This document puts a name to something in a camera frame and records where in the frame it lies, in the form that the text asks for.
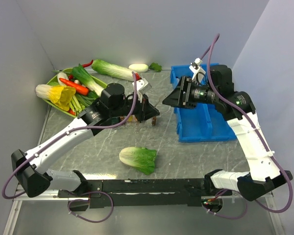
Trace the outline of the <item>clear acrylic holder brown ends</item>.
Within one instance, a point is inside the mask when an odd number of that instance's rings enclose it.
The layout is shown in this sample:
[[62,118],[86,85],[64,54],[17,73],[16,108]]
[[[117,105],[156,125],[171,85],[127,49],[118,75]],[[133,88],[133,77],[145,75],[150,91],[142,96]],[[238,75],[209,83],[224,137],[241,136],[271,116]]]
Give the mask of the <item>clear acrylic holder brown ends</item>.
[[[126,121],[126,122],[139,123],[139,121],[137,120],[137,118],[134,115],[131,115],[130,117],[133,117],[133,121]],[[121,116],[120,118],[121,118],[121,121],[123,121],[125,119],[125,116]],[[156,121],[157,121],[157,117],[152,117],[151,118],[151,125],[155,126]]]

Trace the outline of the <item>dark green mug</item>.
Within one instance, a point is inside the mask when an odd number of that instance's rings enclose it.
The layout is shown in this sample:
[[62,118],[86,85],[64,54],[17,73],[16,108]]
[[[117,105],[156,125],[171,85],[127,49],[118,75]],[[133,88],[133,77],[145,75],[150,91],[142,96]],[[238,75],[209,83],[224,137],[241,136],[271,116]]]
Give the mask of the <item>dark green mug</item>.
[[120,117],[113,117],[111,118],[111,123],[110,125],[115,125],[121,122],[121,118]]

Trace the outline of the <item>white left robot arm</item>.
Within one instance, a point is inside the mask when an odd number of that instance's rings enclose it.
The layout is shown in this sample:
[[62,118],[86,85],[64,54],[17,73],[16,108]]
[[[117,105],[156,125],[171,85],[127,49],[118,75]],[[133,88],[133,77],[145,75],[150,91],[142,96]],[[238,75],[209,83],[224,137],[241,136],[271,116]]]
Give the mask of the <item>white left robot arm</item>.
[[159,111],[149,103],[146,95],[151,85],[141,79],[133,82],[133,86],[134,92],[125,96],[123,85],[108,84],[100,97],[59,133],[26,152],[16,150],[12,153],[13,175],[28,197],[36,197],[47,189],[67,190],[76,197],[86,193],[88,182],[79,171],[54,171],[50,166],[101,130],[117,127],[112,122],[114,118],[134,115],[142,122],[158,116]]

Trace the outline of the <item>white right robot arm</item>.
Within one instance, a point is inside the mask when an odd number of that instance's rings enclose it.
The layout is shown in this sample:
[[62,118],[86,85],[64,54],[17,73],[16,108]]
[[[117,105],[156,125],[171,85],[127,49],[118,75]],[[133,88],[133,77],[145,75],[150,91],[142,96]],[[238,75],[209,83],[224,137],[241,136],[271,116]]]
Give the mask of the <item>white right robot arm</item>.
[[191,63],[189,69],[193,75],[182,76],[163,104],[186,109],[194,109],[199,103],[214,105],[234,132],[249,166],[249,172],[217,169],[206,174],[205,191],[215,195],[221,189],[235,190],[248,201],[284,184],[292,192],[293,176],[276,162],[250,96],[234,90],[232,70],[226,65],[212,65],[205,71],[196,63]]

